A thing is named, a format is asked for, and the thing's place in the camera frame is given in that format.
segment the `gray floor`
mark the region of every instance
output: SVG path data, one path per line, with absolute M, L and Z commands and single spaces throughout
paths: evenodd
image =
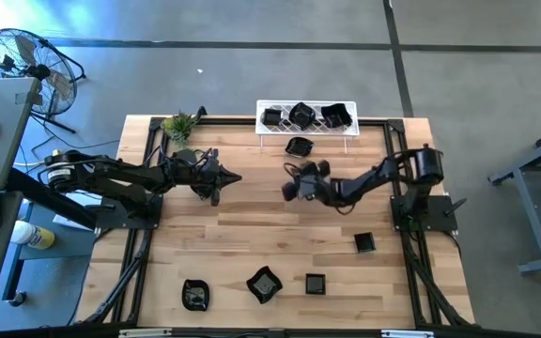
M 541 0 L 393 3 L 403 43 L 541 45 Z M 0 0 L 0 28 L 67 38 L 389 42 L 380 0 L 143 4 L 40 0 L 14 1 L 12 6 L 12 1 Z M 67 137 L 75 145 L 117 139 L 127 114 L 194 112 L 205 105 L 211 114 L 252 115 L 260 99 L 355 100 L 362 115 L 403 115 L 391 52 L 63 51 L 83 63 L 89 77 L 81 82 L 73 107 L 60 116 L 80 130 Z M 477 323 L 541 332 L 541 273 L 521 277 L 517 271 L 517 263 L 539 258 L 529 222 L 512 184 L 494 188 L 486 181 L 487 175 L 530 151 L 541 136 L 541 54 L 404 53 L 403 59 L 414 114 L 429 117 L 437 146 L 445 153 L 445 186 L 454 198 L 469 198 L 457 217 Z M 46 137 L 31 123 L 23 147 L 30 149 Z M 54 148 L 69 149 L 51 142 L 37 155 Z M 87 152 L 115 155 L 116 146 Z M 28 161 L 36 160 L 26 153 Z M 0 323 L 0 330 L 66 323 L 85 262 L 84 257 L 33 262 L 22 283 L 34 302 L 11 309 L 0 301 L 0 313 L 13 314 L 8 323 Z M 52 273 L 57 269 L 64 275 Z M 33 282 L 37 280 L 47 285 Z

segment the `potted plant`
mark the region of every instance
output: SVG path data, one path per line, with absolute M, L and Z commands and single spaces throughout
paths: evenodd
M 170 137 L 170 140 L 180 148 L 187 146 L 187 138 L 192 134 L 192 128 L 197 124 L 199 118 L 178 112 L 170 118 L 162 121 L 162 129 Z

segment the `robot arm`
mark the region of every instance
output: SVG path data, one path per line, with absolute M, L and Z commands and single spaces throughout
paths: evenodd
M 400 176 L 402 165 L 409 159 L 414 159 L 416 176 L 408 180 Z M 441 153 L 425 146 L 421 149 L 405 150 L 385 158 L 377 167 L 354 179 L 329 178 L 330 165 L 326 161 L 319 164 L 307 161 L 300 167 L 286 163 L 285 169 L 292 176 L 293 182 L 283 186 L 286 201 L 299 197 L 300 199 L 317 199 L 328 207 L 350 207 L 360 201 L 363 196 L 385 183 L 401 180 L 409 186 L 410 205 L 422 203 L 431 187 L 443 179 L 441 169 Z
M 130 215 L 147 212 L 146 191 L 162 194 L 177 185 L 189 185 L 202 199 L 210 198 L 218 206 L 220 190 L 241 180 L 241 176 L 224 169 L 218 161 L 218 150 L 195 152 L 183 149 L 163 157 L 154 167 L 133 165 L 107 156 L 90 156 L 72 150 L 45 158 L 49 187 L 56 192 L 82 190 L 119 201 Z

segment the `white rack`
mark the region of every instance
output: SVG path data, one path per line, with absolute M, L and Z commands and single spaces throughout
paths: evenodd
M 315 111 L 316 121 L 302 131 L 298 126 L 289 121 L 289 111 L 296 104 L 304 102 Z M 350 126 L 328 128 L 320 113 L 320 107 L 330 106 L 335 103 L 344 103 L 346 110 L 352 118 Z M 281 111 L 281 122 L 278 126 L 266 126 L 262 123 L 265 109 L 276 109 Z M 258 100 L 255 109 L 255 133 L 260 138 L 260 149 L 263 146 L 264 136 L 269 135 L 294 135 L 294 136 L 333 136 L 344 138 L 344 150 L 348 153 L 349 144 L 361 134 L 358 128 L 358 114 L 356 102 L 354 101 L 314 101 L 314 100 Z

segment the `wooden tabletop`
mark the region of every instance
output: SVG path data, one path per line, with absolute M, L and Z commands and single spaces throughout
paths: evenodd
M 127 116 L 118 157 L 139 164 L 151 115 Z M 426 118 L 405 118 L 409 148 L 433 145 Z M 284 162 L 289 137 L 266 136 L 259 149 L 254 126 L 198 126 L 189 148 L 220 150 L 220 161 L 243 180 L 222 190 L 211 207 L 189 187 L 164 196 L 160 227 L 154 232 L 139 316 L 140 327 L 228 327 L 377 329 L 412 328 L 409 288 L 399 234 L 393 230 L 392 186 L 364 196 L 347 216 L 318 201 L 286 203 L 281 186 L 290 177 Z M 361 127 L 348 154 L 329 137 L 316 143 L 308 160 L 328 160 L 333 177 L 356 177 L 386 156 L 383 131 Z M 433 193 L 443 193 L 441 186 Z M 377 250 L 356 253 L 353 235 L 371 231 Z M 115 230 L 94 249 L 78 309 L 91 315 L 118 279 L 127 231 Z M 434 278 L 459 313 L 473 321 L 463 269 L 453 241 L 427 233 Z M 260 305 L 245 281 L 269 266 L 284 288 Z M 306 273 L 326 274 L 327 295 L 305 295 Z M 190 312 L 181 303 L 185 279 L 210 286 L 207 312 Z M 130 308 L 132 284 L 125 301 Z M 425 290 L 424 314 L 429 318 Z

